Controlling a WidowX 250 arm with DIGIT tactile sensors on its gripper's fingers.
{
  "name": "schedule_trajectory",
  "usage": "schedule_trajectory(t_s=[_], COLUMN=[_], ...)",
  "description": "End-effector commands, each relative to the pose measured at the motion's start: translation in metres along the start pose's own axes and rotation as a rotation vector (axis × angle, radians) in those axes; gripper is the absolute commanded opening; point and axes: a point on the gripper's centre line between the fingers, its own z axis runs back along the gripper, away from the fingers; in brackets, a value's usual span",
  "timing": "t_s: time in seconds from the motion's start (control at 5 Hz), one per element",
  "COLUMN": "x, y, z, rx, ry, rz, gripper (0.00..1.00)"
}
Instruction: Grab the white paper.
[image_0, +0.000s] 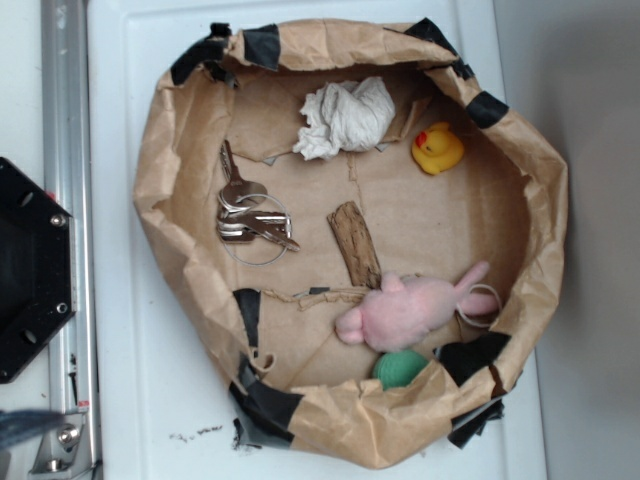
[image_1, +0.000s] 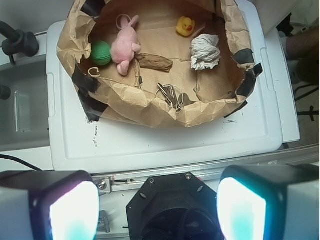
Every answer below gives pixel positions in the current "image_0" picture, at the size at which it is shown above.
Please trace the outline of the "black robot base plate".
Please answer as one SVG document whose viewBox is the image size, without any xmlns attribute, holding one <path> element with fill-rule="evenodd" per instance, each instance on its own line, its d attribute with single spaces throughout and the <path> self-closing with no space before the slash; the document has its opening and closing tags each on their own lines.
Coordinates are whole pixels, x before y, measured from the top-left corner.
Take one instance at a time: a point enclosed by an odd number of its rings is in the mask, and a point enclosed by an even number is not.
<svg viewBox="0 0 640 480">
<path fill-rule="evenodd" d="M 74 314 L 71 216 L 1 159 L 1 382 L 14 381 Z"/>
</svg>

